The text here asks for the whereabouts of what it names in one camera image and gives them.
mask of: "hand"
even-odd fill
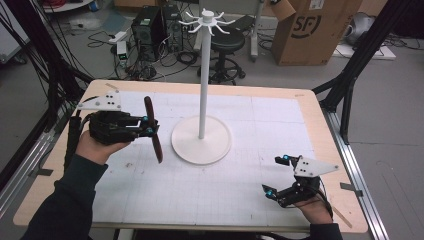
[[[297,208],[302,211],[305,218],[311,224],[330,224],[333,223],[333,219],[330,216],[327,208],[321,197],[317,194],[315,197],[298,202],[294,204]]]
[[[109,159],[110,155],[128,146],[129,144],[130,143],[128,142],[104,145],[92,138],[89,131],[85,131],[81,134],[75,153],[99,165],[104,165]]]

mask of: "forearm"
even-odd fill
[[[330,224],[311,224],[310,225],[311,240],[342,240],[339,225]]]
[[[55,191],[35,213],[22,239],[87,239],[92,223],[94,187],[106,171],[75,155]]]

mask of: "computer tower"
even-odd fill
[[[159,59],[159,45],[165,39],[161,8],[143,6],[131,25],[134,39],[143,54],[141,59],[155,62]]]
[[[175,4],[168,4],[162,7],[163,19],[165,22],[165,33],[168,38],[166,43],[169,52],[180,52],[183,50],[183,31],[180,10]]]

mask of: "sf box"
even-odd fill
[[[281,0],[271,46],[278,65],[325,65],[362,0]]]

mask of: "table surface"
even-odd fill
[[[150,93],[169,94],[199,94],[199,84],[177,83],[154,83],[154,82],[127,82],[95,80],[88,87],[83,99],[92,96],[104,95],[108,91],[117,88],[121,91],[141,91]],[[333,141],[331,132],[324,119],[315,94],[310,90],[282,89],[282,88],[258,88],[240,86],[209,85],[209,95],[217,96],[248,96],[260,98],[281,98],[296,100],[303,115],[313,153],[317,159],[344,166]],[[28,225],[35,211],[54,190],[54,181],[63,175],[63,156],[66,150],[67,134],[62,134],[43,168],[53,169],[51,176],[37,176],[27,196],[22,202],[13,219],[16,225]],[[339,171],[322,176],[325,183],[329,201],[334,208],[334,220],[339,223],[342,232],[363,233],[368,226],[355,193],[340,188],[340,183],[350,184],[349,177],[344,168]],[[110,228],[170,228],[170,229],[193,229],[193,230],[247,230],[247,231],[307,231],[307,226],[193,226],[172,224],[148,224],[146,222],[93,222],[93,227]]]

